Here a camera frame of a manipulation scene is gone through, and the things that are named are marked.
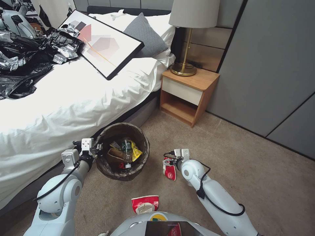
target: yellow snack bag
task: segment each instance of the yellow snack bag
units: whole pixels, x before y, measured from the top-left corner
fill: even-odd
[[[132,161],[134,162],[142,154],[142,151],[136,147],[136,144],[133,141],[130,140],[130,142],[132,148]]]

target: wooden nightstand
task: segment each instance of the wooden nightstand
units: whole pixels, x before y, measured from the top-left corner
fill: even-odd
[[[193,76],[162,74],[160,110],[193,127],[206,110],[219,74],[197,69]]]

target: wastebasket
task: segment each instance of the wastebasket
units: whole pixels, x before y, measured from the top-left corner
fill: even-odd
[[[132,162],[131,168],[119,169],[110,166],[106,160],[106,154],[110,148],[110,144],[113,141],[120,140],[125,137],[130,137],[136,144],[142,154]],[[94,149],[100,144],[102,150],[96,154],[96,165],[97,168],[108,178],[130,181],[133,180],[144,167],[150,155],[150,143],[145,134],[137,126],[130,123],[116,123],[108,126],[101,132],[94,143]]]

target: floor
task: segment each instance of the floor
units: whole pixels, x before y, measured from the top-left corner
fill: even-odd
[[[150,158],[143,171],[133,181],[120,182],[93,166],[77,203],[76,236],[112,232],[134,216],[131,198],[143,195],[159,195],[160,211],[184,216],[223,235],[179,172],[175,182],[163,176],[163,153],[175,148],[189,148],[192,158],[209,165],[210,177],[245,205],[261,234],[314,235],[314,161],[207,113],[191,129],[156,110],[141,128],[150,141]],[[0,217],[4,235],[23,235],[35,208],[35,203],[26,202]]]

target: framed picture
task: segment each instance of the framed picture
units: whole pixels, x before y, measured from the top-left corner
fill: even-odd
[[[77,10],[62,23],[72,24],[84,42],[81,54],[107,80],[111,80],[143,47],[144,43]]]

